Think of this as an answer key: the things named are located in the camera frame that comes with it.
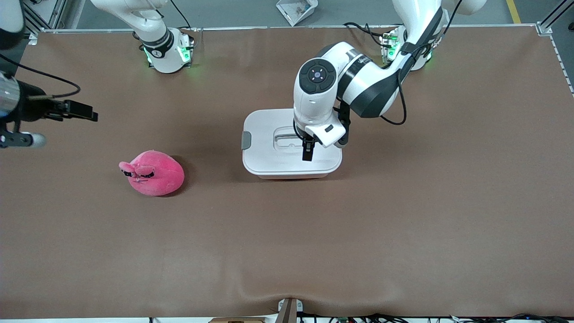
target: plush toy ear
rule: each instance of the plush toy ear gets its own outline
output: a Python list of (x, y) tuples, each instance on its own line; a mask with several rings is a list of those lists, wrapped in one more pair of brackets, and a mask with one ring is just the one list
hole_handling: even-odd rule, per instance
[(130, 163), (126, 163), (125, 161), (124, 162), (122, 161), (119, 164), (119, 169), (128, 173), (134, 172), (134, 167)]
[(153, 173), (153, 166), (140, 165), (135, 169), (135, 173), (138, 175), (149, 175)]

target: white plastic container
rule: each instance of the white plastic container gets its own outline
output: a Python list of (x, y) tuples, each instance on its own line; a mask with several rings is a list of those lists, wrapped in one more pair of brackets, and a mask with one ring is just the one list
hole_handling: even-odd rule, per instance
[(302, 159), (301, 140), (293, 129), (293, 109), (258, 110), (243, 124), (243, 165), (262, 179), (322, 178), (343, 160), (341, 149), (315, 144), (313, 160)]
[(309, 17), (318, 4), (318, 0), (279, 0), (277, 9), (291, 26), (295, 26)]

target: black cable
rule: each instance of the black cable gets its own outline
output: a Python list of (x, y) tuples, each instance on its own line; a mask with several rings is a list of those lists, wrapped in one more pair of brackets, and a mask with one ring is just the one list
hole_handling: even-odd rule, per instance
[(365, 24), (364, 27), (367, 28), (367, 31), (368, 31), (369, 34), (371, 35), (371, 38), (373, 39), (373, 41), (374, 41), (377, 45), (379, 45), (379, 46), (381, 46), (381, 47), (385, 47), (385, 48), (392, 48), (391, 45), (381, 44), (381, 42), (378, 41), (378, 40), (375, 38), (374, 33), (371, 31), (371, 28), (369, 27), (369, 24)]
[(460, 4), (462, 3), (462, 1), (463, 1), (463, 0), (459, 0), (459, 3), (456, 4), (455, 9), (452, 11), (451, 18), (448, 20), (447, 27), (446, 27), (446, 28), (444, 29), (444, 31), (443, 31), (443, 36), (447, 33), (448, 28), (451, 27), (452, 19), (455, 17), (456, 11), (459, 9), (459, 6), (460, 6)]
[(177, 5), (175, 4), (175, 2), (173, 0), (170, 0), (171, 3), (173, 4), (173, 6), (176, 8), (177, 12), (180, 13), (181, 18), (183, 18), (183, 20), (185, 20), (185, 23), (187, 24), (187, 28), (191, 29), (191, 26), (189, 25), (189, 21), (187, 21), (187, 18), (183, 15), (183, 13), (181, 13), (181, 10), (179, 10), (179, 8), (177, 7)]
[(401, 84), (401, 70), (397, 71), (397, 81), (398, 81), (398, 92), (399, 94), (401, 94), (401, 102), (402, 102), (402, 121), (401, 122), (394, 122), (391, 121), (387, 118), (385, 118), (385, 116), (381, 116), (381, 118), (383, 118), (383, 120), (385, 120), (386, 122), (395, 125), (395, 126), (400, 126), (402, 124), (404, 124), (406, 122), (406, 103), (405, 103), (405, 94), (403, 94), (402, 92), (402, 84)]
[(378, 41), (378, 40), (375, 38), (375, 36), (377, 36), (377, 37), (382, 37), (383, 34), (374, 33), (374, 32), (371, 30), (371, 28), (369, 27), (369, 24), (365, 24), (365, 25), (364, 25), (364, 28), (363, 28), (362, 26), (360, 26), (359, 24), (355, 23), (355, 22), (346, 22), (346, 23), (344, 23), (343, 25), (344, 25), (344, 26), (347, 26), (347, 27), (348, 27), (348, 26), (355, 26), (355, 27), (359, 28), (360, 31), (371, 35), (371, 38), (373, 39), (373, 41), (374, 41), (377, 45), (379, 45), (379, 46), (381, 46), (381, 47), (385, 47), (385, 48), (391, 48), (390, 45), (381, 44), (381, 42)]
[(300, 134), (299, 131), (297, 131), (297, 125), (295, 125), (295, 120), (293, 120), (293, 130), (295, 131), (295, 134), (297, 135), (297, 137), (299, 137), (299, 139), (301, 139), (304, 143), (306, 144), (314, 144), (314, 143), (318, 143), (319, 141), (316, 139), (313, 140), (307, 140), (305, 138), (303, 138)]
[(505, 323), (505, 322), (508, 322), (510, 320), (514, 320), (514, 319), (522, 318), (522, 317), (528, 318), (529, 320), (536, 320), (536, 321), (544, 321), (546, 323), (553, 323), (552, 320), (550, 320), (546, 317), (533, 315), (533, 314), (529, 314), (529, 313), (516, 314), (515, 316), (505, 318), (502, 320), (498, 320), (498, 319), (492, 318), (492, 317), (486, 317), (486, 318), (469, 317), (468, 320), (460, 320), (459, 322), (460, 323)]
[[(347, 27), (349, 27), (349, 26), (355, 26), (355, 27), (359, 28), (359, 30), (362, 31), (363, 33), (369, 33), (369, 31), (368, 31), (366, 28), (364, 28), (363, 26), (357, 24), (356, 22), (352, 22), (352, 21), (350, 21), (350, 22), (345, 22), (345, 23), (343, 24), (343, 26), (347, 26)], [(382, 36), (383, 36), (383, 34), (379, 34), (379, 33), (373, 33), (373, 35), (375, 35), (375, 36), (377, 36), (377, 37), (382, 37)]]
[(49, 73), (46, 73), (46, 72), (42, 72), (42, 71), (39, 71), (39, 70), (35, 70), (34, 68), (28, 67), (28, 66), (26, 66), (26, 65), (22, 65), (22, 64), (20, 64), (20, 63), (18, 63), (18, 62), (16, 62), (16, 61), (13, 61), (13, 60), (9, 59), (8, 57), (6, 57), (6, 56), (4, 56), (4, 55), (2, 55), (2, 54), (0, 54), (0, 58), (2, 58), (3, 60), (7, 61), (7, 62), (10, 63), (10, 64), (14, 64), (14, 65), (16, 65), (16, 66), (18, 66), (18, 67), (21, 67), (21, 68), (25, 69), (25, 70), (28, 70), (28, 71), (31, 71), (31, 72), (34, 72), (34, 73), (37, 73), (37, 74), (40, 74), (40, 75), (43, 75), (43, 76), (47, 76), (47, 77), (49, 77), (49, 78), (56, 79), (56, 80), (62, 81), (62, 82), (64, 82), (64, 83), (68, 83), (68, 84), (70, 84), (71, 86), (73, 86), (73, 87), (76, 88), (76, 90), (74, 90), (74, 91), (72, 91), (72, 92), (70, 92), (70, 93), (52, 94), (52, 95), (48, 94), (48, 95), (46, 96), (46, 99), (49, 99), (49, 98), (56, 99), (56, 98), (70, 97), (70, 96), (72, 96), (72, 95), (75, 95), (75, 94), (80, 93), (80, 91), (82, 90), (78, 84), (76, 84), (76, 83), (74, 83), (74, 82), (72, 82), (72, 81), (63, 79), (63, 78), (61, 78), (61, 77), (59, 77), (59, 76), (52, 75), (52, 74), (49, 74)]

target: brown tablecloth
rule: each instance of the brown tablecloth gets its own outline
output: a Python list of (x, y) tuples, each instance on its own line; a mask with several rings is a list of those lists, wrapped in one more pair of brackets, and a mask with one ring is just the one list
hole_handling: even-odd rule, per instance
[[(353, 116), (322, 180), (249, 174), (245, 117), (291, 107), (298, 68), (342, 40), (380, 55), (356, 30), (210, 31), (163, 75), (129, 33), (41, 34), (22, 62), (80, 84), (100, 121), (25, 124), (47, 146), (0, 153), (0, 315), (241, 316), (283, 297), (333, 316), (574, 315), (574, 99), (550, 39), (451, 28), (405, 81), (404, 126)], [(128, 185), (118, 163), (149, 149), (182, 162), (179, 194)]]

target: wire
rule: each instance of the wire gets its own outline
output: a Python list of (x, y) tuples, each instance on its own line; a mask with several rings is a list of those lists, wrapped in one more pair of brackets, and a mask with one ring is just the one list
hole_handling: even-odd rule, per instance
[[(343, 24), (343, 26), (347, 26), (347, 27), (349, 27), (349, 26), (355, 26), (355, 27), (359, 28), (359, 30), (362, 31), (363, 33), (369, 33), (369, 31), (366, 29), (366, 27), (364, 28), (363, 26), (357, 24), (356, 22), (352, 22), (352, 21), (350, 21), (350, 22), (345, 22), (345, 23)], [(377, 37), (382, 37), (382, 36), (383, 36), (383, 34), (379, 34), (379, 33), (372, 33), (372, 34), (375, 35), (375, 36), (377, 36)]]
[(405, 320), (402, 317), (385, 315), (385, 314), (373, 314), (373, 315), (367, 316), (367, 318), (369, 318), (371, 320), (371, 322), (380, 322), (380, 319), (382, 318), (383, 320), (385, 320), (383, 323), (387, 323), (387, 322), (409, 323), (409, 321)]
[(456, 4), (455, 9), (452, 11), (451, 18), (448, 20), (447, 27), (446, 27), (446, 28), (444, 29), (444, 31), (443, 31), (443, 36), (447, 33), (448, 28), (451, 27), (452, 19), (455, 17), (456, 11), (459, 9), (459, 6), (460, 6), (460, 4), (462, 3), (462, 1), (463, 1), (463, 0), (459, 0), (459, 3)]
[(374, 33), (374, 32), (371, 30), (371, 28), (369, 27), (369, 24), (365, 24), (365, 25), (364, 25), (364, 28), (361, 27), (359, 24), (357, 24), (357, 23), (355, 23), (355, 22), (346, 22), (346, 23), (344, 23), (343, 25), (344, 25), (344, 26), (347, 26), (347, 27), (348, 27), (348, 26), (355, 26), (355, 27), (359, 28), (360, 31), (371, 35), (371, 38), (373, 39), (373, 41), (374, 41), (377, 45), (379, 45), (379, 46), (381, 46), (381, 47), (385, 47), (385, 48), (391, 48), (390, 45), (381, 44), (381, 42), (378, 41), (378, 40), (375, 38), (375, 36), (377, 36), (377, 37), (382, 37), (383, 34)]
[(394, 122), (391, 121), (387, 118), (385, 118), (385, 116), (381, 116), (381, 118), (383, 118), (383, 120), (385, 120), (386, 122), (395, 125), (395, 126), (400, 126), (402, 124), (404, 124), (406, 122), (406, 103), (405, 103), (405, 94), (403, 94), (402, 92), (402, 84), (401, 84), (401, 70), (397, 71), (397, 81), (398, 81), (398, 92), (401, 94), (401, 102), (402, 102), (402, 121), (401, 122)]
[(476, 318), (476, 317), (469, 317), (467, 320), (461, 320), (459, 321), (459, 323), (505, 323), (508, 322), (510, 320), (514, 320), (516, 318), (526, 318), (527, 320), (537, 320), (537, 321), (544, 321), (546, 323), (553, 323), (553, 320), (550, 320), (546, 317), (543, 316), (538, 316), (538, 315), (532, 315), (529, 313), (520, 313), (520, 314), (516, 314), (515, 316), (509, 317), (509, 318), (505, 318), (502, 320), (493, 318), (493, 317), (486, 317), (486, 318)]
[(295, 134), (297, 135), (297, 137), (299, 137), (299, 139), (301, 139), (304, 143), (306, 144), (314, 144), (314, 143), (318, 143), (319, 141), (316, 139), (313, 140), (307, 140), (305, 138), (303, 138), (300, 134), (299, 131), (297, 130), (297, 126), (295, 125), (295, 120), (293, 120), (293, 130), (295, 131)]
[(59, 77), (59, 76), (56, 76), (56, 75), (52, 75), (52, 74), (49, 74), (49, 73), (46, 73), (46, 72), (42, 72), (42, 71), (36, 70), (36, 69), (34, 69), (34, 68), (32, 68), (32, 67), (28, 67), (28, 66), (26, 66), (26, 65), (22, 65), (22, 64), (20, 64), (20, 63), (18, 63), (18, 62), (16, 62), (16, 61), (13, 61), (13, 60), (9, 59), (8, 57), (6, 57), (6, 56), (4, 56), (4, 55), (2, 55), (2, 54), (0, 54), (0, 58), (2, 58), (3, 60), (7, 61), (7, 62), (10, 63), (10, 64), (14, 64), (14, 65), (16, 65), (16, 66), (18, 66), (18, 67), (21, 67), (21, 68), (25, 69), (25, 70), (28, 70), (28, 71), (31, 71), (31, 72), (34, 72), (34, 73), (37, 73), (37, 74), (40, 74), (40, 75), (43, 75), (43, 76), (47, 76), (47, 77), (49, 77), (49, 78), (56, 79), (56, 80), (62, 81), (62, 82), (64, 82), (64, 83), (68, 83), (68, 84), (70, 84), (71, 86), (73, 86), (73, 87), (76, 88), (76, 90), (74, 90), (74, 91), (72, 91), (72, 92), (69, 92), (69, 93), (64, 93), (64, 94), (52, 94), (52, 95), (39, 95), (39, 96), (36, 96), (36, 97), (30, 97), (29, 99), (56, 99), (56, 98), (65, 98), (65, 97), (70, 97), (70, 96), (72, 96), (72, 95), (78, 94), (78, 93), (80, 93), (80, 91), (82, 90), (78, 84), (76, 84), (76, 83), (74, 83), (74, 82), (72, 82), (72, 81), (63, 79), (63, 78), (61, 78), (61, 77)]
[(173, 4), (173, 6), (176, 8), (177, 12), (180, 13), (181, 18), (183, 18), (183, 20), (185, 20), (185, 23), (187, 24), (187, 28), (191, 29), (191, 26), (189, 25), (189, 21), (187, 21), (187, 18), (183, 15), (183, 13), (181, 13), (181, 10), (179, 10), (179, 8), (177, 7), (177, 5), (175, 4), (175, 2), (173, 0), (170, 0), (171, 3)]

